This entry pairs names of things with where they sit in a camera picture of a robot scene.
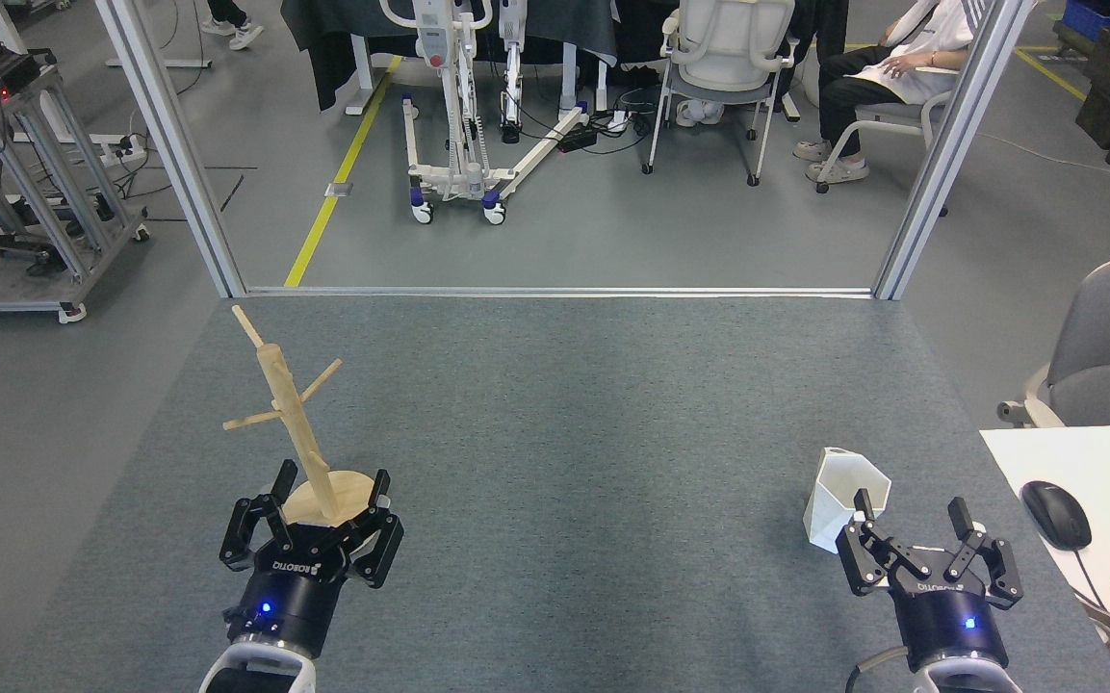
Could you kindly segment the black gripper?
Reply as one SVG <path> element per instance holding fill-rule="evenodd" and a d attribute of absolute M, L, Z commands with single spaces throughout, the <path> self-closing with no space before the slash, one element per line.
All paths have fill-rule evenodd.
<path fill-rule="evenodd" d="M 836 539 L 838 558 L 855 596 L 870 595 L 884 578 L 888 580 L 886 589 L 908 649 L 908 667 L 916 671 L 934 659 L 963 657 L 972 651 L 1007 666 L 1007 651 L 987 603 L 1011 609 L 1022 597 L 1020 575 L 1016 566 L 1008 566 L 1009 560 L 1015 560 L 1011 544 L 991 538 L 981 523 L 973 522 L 967 500 L 953 498 L 947 513 L 960 548 L 952 556 L 949 552 L 922 552 L 915 562 L 932 571 L 924 578 L 912 571 L 912 549 L 885 534 L 877 524 L 868 491 L 858 490 L 852 502 L 854 516 Z M 977 556 L 989 570 L 987 587 L 968 571 Z"/>
<path fill-rule="evenodd" d="M 221 540 L 220 561 L 232 571 L 248 569 L 250 541 L 260 519 L 270 528 L 268 541 L 254 556 L 254 571 L 238 607 L 225 611 L 228 639 L 254 640 L 320 657 L 333 620 L 340 589 L 351 572 L 370 587 L 382 587 L 396 556 L 403 526 L 391 510 L 389 473 L 375 478 L 342 472 L 342 548 L 322 555 L 299 549 L 283 518 L 283 504 L 297 478 L 294 460 L 283 460 L 266 493 L 240 499 Z"/>

